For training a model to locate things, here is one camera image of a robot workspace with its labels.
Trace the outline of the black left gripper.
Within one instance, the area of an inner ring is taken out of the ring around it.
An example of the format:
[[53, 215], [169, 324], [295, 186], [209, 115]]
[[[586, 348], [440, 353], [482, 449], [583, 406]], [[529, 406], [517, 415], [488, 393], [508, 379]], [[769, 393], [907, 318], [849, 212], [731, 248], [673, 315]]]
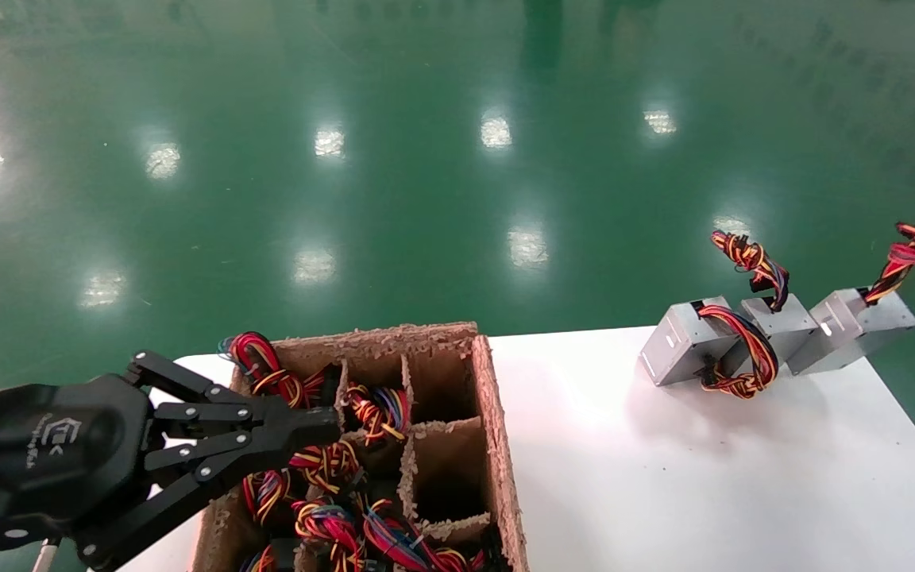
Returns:
[[[279, 470], [305, 446], [341, 438], [333, 408], [243, 395], [152, 351], [131, 359], [125, 379], [130, 384], [105, 374], [70, 386], [0, 388], [0, 551], [70, 535], [108, 503], [137, 472], [145, 428], [152, 437], [201, 439], [200, 450], [221, 444], [226, 451], [77, 533], [80, 560], [92, 570], [116, 571], [247, 475]], [[144, 387], [174, 401], [150, 408]]]

